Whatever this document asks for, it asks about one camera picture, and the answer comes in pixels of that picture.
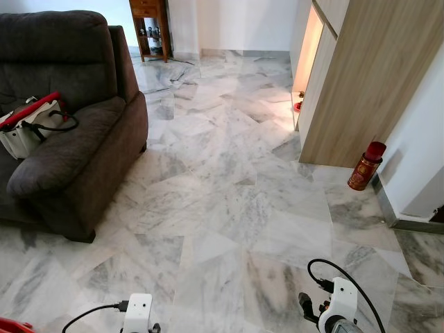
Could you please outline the red plastic object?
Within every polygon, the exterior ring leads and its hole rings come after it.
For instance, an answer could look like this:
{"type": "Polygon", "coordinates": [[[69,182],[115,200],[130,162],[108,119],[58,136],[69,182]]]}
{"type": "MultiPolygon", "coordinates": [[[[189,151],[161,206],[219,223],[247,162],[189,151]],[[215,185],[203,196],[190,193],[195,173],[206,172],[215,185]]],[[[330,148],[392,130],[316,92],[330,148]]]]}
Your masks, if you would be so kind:
{"type": "Polygon", "coordinates": [[[35,333],[35,330],[29,323],[0,317],[0,333],[35,333]]]}

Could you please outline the white handbag with red trim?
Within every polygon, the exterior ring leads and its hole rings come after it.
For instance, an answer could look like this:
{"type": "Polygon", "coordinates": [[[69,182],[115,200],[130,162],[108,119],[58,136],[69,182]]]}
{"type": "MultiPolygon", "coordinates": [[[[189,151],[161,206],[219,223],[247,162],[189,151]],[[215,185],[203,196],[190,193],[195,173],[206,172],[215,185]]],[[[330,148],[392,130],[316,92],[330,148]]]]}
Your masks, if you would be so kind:
{"type": "Polygon", "coordinates": [[[23,160],[48,137],[76,129],[79,120],[62,107],[59,92],[26,99],[24,105],[0,117],[0,144],[13,158],[23,160]]]}

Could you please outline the light wood tall cabinet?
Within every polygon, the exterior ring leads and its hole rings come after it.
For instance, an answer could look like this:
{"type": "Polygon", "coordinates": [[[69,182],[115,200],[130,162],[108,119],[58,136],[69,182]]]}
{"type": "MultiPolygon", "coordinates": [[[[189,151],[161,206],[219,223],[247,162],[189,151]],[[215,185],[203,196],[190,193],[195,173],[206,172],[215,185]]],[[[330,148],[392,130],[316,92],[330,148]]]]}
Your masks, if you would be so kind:
{"type": "Polygon", "coordinates": [[[444,0],[308,1],[299,162],[351,168],[387,140],[431,67],[444,0]]]}

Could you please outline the dark brown fabric sofa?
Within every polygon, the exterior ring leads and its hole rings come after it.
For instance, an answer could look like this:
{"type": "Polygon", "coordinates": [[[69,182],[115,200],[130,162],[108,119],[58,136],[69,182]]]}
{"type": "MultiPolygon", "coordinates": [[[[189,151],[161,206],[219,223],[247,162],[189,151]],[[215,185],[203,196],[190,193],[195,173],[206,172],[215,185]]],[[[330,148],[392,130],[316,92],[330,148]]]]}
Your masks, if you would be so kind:
{"type": "Polygon", "coordinates": [[[145,95],[121,26],[92,10],[0,13],[0,121],[30,97],[69,121],[23,158],[0,145],[0,226],[92,242],[146,150],[145,95]]]}

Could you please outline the red gold tin canister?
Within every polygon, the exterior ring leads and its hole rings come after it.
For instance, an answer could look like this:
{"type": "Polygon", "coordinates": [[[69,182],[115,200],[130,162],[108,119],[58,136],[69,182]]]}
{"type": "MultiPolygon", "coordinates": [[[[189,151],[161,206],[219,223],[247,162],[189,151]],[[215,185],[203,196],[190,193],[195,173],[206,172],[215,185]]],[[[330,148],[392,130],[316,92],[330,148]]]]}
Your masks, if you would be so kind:
{"type": "Polygon", "coordinates": [[[373,178],[378,166],[383,162],[384,152],[386,152],[384,143],[371,142],[353,169],[347,180],[347,186],[356,191],[363,191],[373,178]]]}

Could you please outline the brown wooden display shelf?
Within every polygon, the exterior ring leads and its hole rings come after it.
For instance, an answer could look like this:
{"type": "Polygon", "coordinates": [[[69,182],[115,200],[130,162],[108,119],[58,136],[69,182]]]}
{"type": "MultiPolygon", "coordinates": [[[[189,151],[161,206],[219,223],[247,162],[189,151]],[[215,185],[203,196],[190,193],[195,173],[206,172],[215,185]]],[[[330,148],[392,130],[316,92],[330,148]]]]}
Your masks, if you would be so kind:
{"type": "Polygon", "coordinates": [[[131,19],[137,34],[137,50],[142,61],[161,58],[168,62],[173,57],[167,0],[129,0],[131,19]]]}

